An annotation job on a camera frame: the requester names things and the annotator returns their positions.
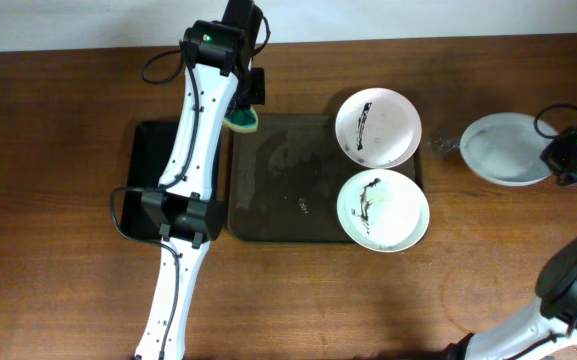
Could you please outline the green and yellow sponge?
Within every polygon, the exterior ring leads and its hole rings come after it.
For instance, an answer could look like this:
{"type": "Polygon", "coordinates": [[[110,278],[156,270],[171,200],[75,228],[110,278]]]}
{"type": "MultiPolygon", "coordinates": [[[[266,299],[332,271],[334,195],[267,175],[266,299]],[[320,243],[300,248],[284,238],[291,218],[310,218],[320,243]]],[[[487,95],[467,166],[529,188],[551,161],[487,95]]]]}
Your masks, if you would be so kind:
{"type": "Polygon", "coordinates": [[[259,117],[252,107],[234,109],[224,117],[224,125],[237,133],[256,132],[258,122],[259,117]]]}

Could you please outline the pinkish white plate top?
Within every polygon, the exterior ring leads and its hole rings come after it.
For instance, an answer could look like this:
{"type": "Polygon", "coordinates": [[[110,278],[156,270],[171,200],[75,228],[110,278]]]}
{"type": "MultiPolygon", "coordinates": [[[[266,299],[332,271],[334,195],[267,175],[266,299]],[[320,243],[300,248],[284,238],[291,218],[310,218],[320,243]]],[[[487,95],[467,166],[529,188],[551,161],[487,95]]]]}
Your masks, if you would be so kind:
{"type": "Polygon", "coordinates": [[[386,169],[413,156],[421,142],[422,124],[417,109],[402,94],[368,88],[342,104],[334,131],[340,148],[353,162],[386,169]]]}

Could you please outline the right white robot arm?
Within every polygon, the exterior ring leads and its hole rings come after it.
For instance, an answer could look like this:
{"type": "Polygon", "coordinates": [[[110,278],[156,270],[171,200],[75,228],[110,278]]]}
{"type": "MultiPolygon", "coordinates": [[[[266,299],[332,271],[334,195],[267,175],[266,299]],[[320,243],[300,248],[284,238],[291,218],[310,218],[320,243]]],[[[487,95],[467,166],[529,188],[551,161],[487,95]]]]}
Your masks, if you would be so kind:
{"type": "MultiPolygon", "coordinates": [[[[577,106],[569,104],[577,111],[577,106]]],[[[538,135],[549,143],[539,159],[560,186],[577,184],[577,125],[538,135]]],[[[449,344],[441,359],[543,359],[577,345],[577,237],[543,267],[536,297],[503,324],[449,344]]]]}

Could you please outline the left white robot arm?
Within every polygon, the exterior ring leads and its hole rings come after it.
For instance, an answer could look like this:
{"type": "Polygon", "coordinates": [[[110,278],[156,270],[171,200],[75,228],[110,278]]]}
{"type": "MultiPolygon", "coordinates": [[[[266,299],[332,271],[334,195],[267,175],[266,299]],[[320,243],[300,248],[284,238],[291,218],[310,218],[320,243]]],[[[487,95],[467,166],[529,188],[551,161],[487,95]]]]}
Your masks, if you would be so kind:
{"type": "Polygon", "coordinates": [[[181,359],[186,324],[202,262],[224,224],[217,200],[216,161],[223,127],[257,129],[254,108],[265,102],[265,73],[253,64],[271,33],[268,19],[250,0],[230,0],[219,21],[198,20],[176,50],[176,73],[185,78],[173,147],[154,187],[138,187],[141,206],[158,227],[151,245],[160,248],[159,274],[137,359],[181,359]]]}

